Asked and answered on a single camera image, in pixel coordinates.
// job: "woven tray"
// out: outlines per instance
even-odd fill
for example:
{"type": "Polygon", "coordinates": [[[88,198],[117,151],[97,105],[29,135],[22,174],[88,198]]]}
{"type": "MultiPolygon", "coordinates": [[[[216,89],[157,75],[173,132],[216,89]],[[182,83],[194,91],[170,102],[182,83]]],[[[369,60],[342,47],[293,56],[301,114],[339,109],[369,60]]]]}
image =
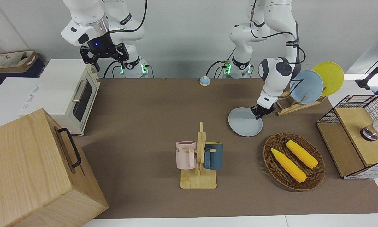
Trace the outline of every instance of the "woven tray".
{"type": "Polygon", "coordinates": [[[272,176],[278,182],[292,190],[307,191],[314,189],[318,187],[325,177],[325,164],[321,154],[310,142],[293,133],[281,132],[272,135],[264,144],[263,159],[272,176]],[[318,165],[313,169],[306,167],[306,165],[286,147],[286,142],[289,140],[293,140],[308,151],[314,158],[316,158],[318,165]],[[294,178],[278,163],[272,154],[271,148],[282,152],[293,161],[307,175],[307,180],[302,183],[298,183],[294,180],[294,178]]]}

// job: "oven window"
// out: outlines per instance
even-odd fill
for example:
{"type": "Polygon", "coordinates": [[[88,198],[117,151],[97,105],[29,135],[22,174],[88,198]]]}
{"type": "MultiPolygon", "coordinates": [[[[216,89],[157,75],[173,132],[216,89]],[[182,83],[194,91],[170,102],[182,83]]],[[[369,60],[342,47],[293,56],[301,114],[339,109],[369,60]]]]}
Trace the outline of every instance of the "oven window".
{"type": "Polygon", "coordinates": [[[82,116],[85,113],[85,109],[87,108],[89,98],[92,94],[92,86],[90,83],[87,83],[84,92],[82,93],[81,101],[77,102],[73,109],[73,115],[77,118],[79,122],[82,120],[82,116]]]}

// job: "black metal handle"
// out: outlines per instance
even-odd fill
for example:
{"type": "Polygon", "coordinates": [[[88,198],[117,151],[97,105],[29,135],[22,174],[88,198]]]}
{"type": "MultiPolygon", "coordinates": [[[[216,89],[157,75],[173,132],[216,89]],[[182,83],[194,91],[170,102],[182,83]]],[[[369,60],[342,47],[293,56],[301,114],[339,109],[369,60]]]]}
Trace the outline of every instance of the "black metal handle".
{"type": "Polygon", "coordinates": [[[72,166],[73,168],[79,166],[79,165],[81,164],[81,156],[80,156],[80,154],[79,154],[79,152],[78,152],[77,147],[75,146],[75,143],[74,143],[73,138],[71,137],[71,133],[70,133],[70,131],[68,131],[68,129],[66,129],[66,128],[60,128],[57,132],[59,132],[59,133],[67,132],[67,135],[68,135],[68,138],[70,139],[71,145],[72,145],[73,148],[74,148],[75,156],[77,156],[77,162],[74,163],[74,164],[72,164],[71,166],[72,166]]]}

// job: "mug handle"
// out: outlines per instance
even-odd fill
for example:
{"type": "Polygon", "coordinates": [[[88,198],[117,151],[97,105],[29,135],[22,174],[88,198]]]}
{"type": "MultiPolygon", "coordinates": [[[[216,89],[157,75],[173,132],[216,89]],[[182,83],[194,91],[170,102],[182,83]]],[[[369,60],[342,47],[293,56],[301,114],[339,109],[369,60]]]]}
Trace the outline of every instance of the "mug handle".
{"type": "Polygon", "coordinates": [[[210,150],[211,150],[211,148],[205,148],[205,151],[206,151],[205,156],[206,156],[206,158],[204,160],[204,165],[205,165],[206,168],[211,168],[210,150]]]}
{"type": "Polygon", "coordinates": [[[195,160],[193,157],[195,156],[195,150],[193,148],[189,148],[189,168],[195,168],[195,160]]]}

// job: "black stand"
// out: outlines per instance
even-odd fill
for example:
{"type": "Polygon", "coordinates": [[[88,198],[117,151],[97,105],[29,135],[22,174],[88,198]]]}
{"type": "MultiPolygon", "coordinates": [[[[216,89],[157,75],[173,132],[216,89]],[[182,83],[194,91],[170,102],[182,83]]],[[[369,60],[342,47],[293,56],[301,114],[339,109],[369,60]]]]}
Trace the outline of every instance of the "black stand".
{"type": "Polygon", "coordinates": [[[370,87],[367,85],[367,83],[377,73],[378,73],[378,66],[365,79],[357,79],[355,81],[357,85],[359,85],[359,87],[364,88],[366,90],[370,90],[370,87]]]}

